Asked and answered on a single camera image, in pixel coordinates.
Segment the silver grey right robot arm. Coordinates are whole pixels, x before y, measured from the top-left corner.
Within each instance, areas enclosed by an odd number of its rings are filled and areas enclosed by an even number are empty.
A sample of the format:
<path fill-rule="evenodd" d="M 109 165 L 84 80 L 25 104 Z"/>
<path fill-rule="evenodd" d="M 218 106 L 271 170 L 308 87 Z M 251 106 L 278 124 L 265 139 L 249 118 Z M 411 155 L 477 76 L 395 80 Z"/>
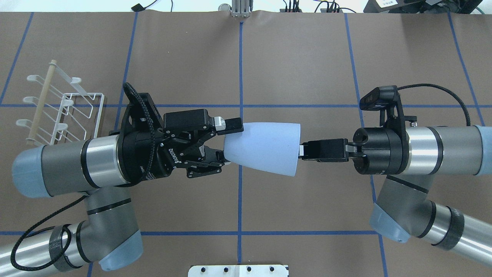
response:
<path fill-rule="evenodd" d="M 352 160 L 362 175 L 385 175 L 370 225 L 381 236 L 411 237 L 491 266 L 491 224 L 429 198 L 436 179 L 491 174 L 491 128 L 359 128 L 351 140 L 313 140 L 299 157 L 317 162 Z"/>

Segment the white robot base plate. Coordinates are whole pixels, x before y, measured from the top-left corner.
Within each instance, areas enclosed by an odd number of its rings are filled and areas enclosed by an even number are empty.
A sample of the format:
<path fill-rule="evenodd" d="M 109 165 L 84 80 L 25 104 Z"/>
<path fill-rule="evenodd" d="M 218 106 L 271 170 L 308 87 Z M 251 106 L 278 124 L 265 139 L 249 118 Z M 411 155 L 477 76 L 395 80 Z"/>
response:
<path fill-rule="evenodd" d="M 288 266 L 260 265 L 199 265 L 192 266 L 188 277 L 288 277 Z"/>

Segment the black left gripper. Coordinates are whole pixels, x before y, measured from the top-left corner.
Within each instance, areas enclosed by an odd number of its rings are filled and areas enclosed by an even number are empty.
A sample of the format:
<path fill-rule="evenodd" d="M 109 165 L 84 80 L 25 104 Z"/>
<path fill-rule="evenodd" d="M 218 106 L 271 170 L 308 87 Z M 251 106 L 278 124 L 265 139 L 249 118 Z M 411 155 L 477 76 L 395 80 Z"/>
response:
<path fill-rule="evenodd" d="M 175 169 L 190 179 L 218 174 L 231 161 L 205 142 L 244 131 L 241 118 L 211 117 L 206 109 L 166 113 L 162 120 L 163 128 L 120 134 L 118 159 L 127 181 L 165 178 Z"/>

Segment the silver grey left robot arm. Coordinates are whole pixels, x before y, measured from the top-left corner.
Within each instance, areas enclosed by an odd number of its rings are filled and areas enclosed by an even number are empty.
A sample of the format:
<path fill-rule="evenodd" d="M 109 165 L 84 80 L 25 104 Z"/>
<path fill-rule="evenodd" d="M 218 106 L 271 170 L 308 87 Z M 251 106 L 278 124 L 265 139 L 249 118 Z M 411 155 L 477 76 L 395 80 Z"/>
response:
<path fill-rule="evenodd" d="M 119 133 L 28 149 L 12 177 L 30 198 L 81 193 L 81 198 L 28 228 L 1 250 L 1 276 L 47 277 L 92 262 L 113 271 L 143 254 L 130 187 L 185 169 L 188 178 L 214 175 L 227 162 L 204 142 L 243 131 L 241 118 L 211 117 L 206 109 L 165 114 L 129 107 Z"/>

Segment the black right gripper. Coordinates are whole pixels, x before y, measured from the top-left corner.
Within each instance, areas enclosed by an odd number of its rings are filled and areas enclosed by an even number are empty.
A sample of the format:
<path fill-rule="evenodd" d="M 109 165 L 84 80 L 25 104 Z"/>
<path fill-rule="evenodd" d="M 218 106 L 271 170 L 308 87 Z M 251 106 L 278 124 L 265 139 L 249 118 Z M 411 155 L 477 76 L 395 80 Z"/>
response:
<path fill-rule="evenodd" d="M 300 145 L 298 158 L 317 162 L 348 162 L 362 175 L 398 175 L 408 165 L 406 129 L 359 128 L 352 142 L 346 138 L 312 140 Z"/>

